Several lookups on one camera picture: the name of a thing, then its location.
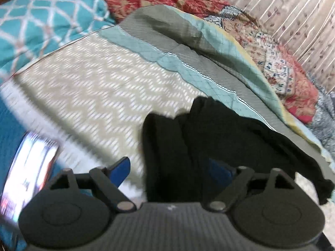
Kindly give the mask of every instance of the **black fabric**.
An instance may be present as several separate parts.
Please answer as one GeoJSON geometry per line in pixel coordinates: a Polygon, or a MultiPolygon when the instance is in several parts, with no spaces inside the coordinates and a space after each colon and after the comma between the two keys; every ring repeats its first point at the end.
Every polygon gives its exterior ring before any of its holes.
{"type": "Polygon", "coordinates": [[[313,182],[320,204],[327,202],[334,189],[317,162],[287,137],[212,98],[196,98],[190,113],[174,119],[148,114],[142,145],[146,193],[152,202],[213,199],[220,190],[207,172],[210,159],[258,173],[281,168],[292,178],[299,172],[313,182]]]}

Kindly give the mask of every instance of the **smartphone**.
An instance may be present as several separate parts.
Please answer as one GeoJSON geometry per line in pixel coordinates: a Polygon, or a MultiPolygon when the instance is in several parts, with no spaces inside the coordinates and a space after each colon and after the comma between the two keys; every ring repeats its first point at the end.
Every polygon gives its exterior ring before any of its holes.
{"type": "Polygon", "coordinates": [[[15,154],[1,195],[0,213],[18,228],[21,210],[46,184],[56,160],[59,144],[27,132],[15,154]]]}

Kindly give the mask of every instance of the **pillow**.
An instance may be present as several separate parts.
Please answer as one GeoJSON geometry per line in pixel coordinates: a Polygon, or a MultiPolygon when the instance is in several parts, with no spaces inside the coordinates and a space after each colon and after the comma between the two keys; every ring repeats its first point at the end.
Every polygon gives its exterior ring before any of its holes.
{"type": "Polygon", "coordinates": [[[0,5],[0,83],[30,61],[113,24],[104,0],[11,0],[0,5]]]}

